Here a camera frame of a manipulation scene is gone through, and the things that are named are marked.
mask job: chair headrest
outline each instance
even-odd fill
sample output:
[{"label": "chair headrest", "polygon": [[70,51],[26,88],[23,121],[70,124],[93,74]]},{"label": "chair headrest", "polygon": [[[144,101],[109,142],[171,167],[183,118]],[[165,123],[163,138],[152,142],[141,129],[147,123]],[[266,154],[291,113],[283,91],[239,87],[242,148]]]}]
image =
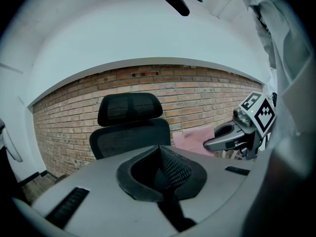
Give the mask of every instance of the chair headrest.
[{"label": "chair headrest", "polygon": [[161,115],[161,103],[153,94],[113,94],[103,98],[98,114],[98,124],[100,126],[110,126],[154,119]]}]

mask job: black slot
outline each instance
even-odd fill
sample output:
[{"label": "black slot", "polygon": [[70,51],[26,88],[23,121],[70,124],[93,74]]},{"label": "black slot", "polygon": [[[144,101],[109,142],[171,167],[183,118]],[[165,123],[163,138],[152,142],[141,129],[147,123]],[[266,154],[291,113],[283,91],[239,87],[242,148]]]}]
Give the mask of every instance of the black slot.
[{"label": "black slot", "polygon": [[250,172],[250,170],[248,170],[248,169],[237,168],[237,167],[233,167],[233,166],[228,166],[227,168],[225,168],[225,170],[232,172],[232,173],[239,174],[239,175],[243,175],[243,176],[247,176]]},{"label": "black slot", "polygon": [[74,188],[73,191],[53,209],[46,217],[46,220],[61,229],[64,228],[88,193],[89,191],[86,189]]}]

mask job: brick wall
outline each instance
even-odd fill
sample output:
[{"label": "brick wall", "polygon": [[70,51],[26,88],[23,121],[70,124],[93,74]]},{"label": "brick wall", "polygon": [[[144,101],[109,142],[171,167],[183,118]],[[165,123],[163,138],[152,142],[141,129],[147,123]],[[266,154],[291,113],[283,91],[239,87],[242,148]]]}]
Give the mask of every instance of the brick wall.
[{"label": "brick wall", "polygon": [[104,96],[150,92],[163,107],[171,133],[231,120],[233,109],[261,84],[223,71],[185,66],[141,66],[95,74],[45,96],[33,107],[40,153],[56,176],[95,160],[90,134],[100,128],[97,115]]}]

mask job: person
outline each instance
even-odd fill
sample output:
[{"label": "person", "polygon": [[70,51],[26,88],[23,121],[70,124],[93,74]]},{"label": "person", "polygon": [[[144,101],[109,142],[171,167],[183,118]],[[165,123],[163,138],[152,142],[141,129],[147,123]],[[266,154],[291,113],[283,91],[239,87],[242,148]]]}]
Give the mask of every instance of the person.
[{"label": "person", "polygon": [[285,137],[298,130],[283,93],[303,68],[312,66],[314,49],[305,31],[285,0],[243,0],[253,10],[256,30],[264,50],[269,55],[270,67],[276,69],[278,95],[276,121],[268,148],[273,148]]}]

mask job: white wall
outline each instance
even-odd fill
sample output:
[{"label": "white wall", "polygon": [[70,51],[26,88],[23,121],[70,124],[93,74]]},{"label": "white wall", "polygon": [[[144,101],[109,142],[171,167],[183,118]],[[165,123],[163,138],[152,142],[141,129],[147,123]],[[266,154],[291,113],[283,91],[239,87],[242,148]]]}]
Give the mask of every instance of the white wall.
[{"label": "white wall", "polygon": [[8,155],[18,181],[46,170],[36,144],[33,115],[25,104],[27,82],[40,45],[40,39],[18,22],[0,40],[0,63],[20,71],[0,67],[0,118],[23,159],[17,162]]},{"label": "white wall", "polygon": [[132,65],[196,65],[268,80],[265,64],[241,34],[188,4],[191,14],[182,17],[164,0],[117,0],[68,22],[41,48],[26,104],[75,79]]}]

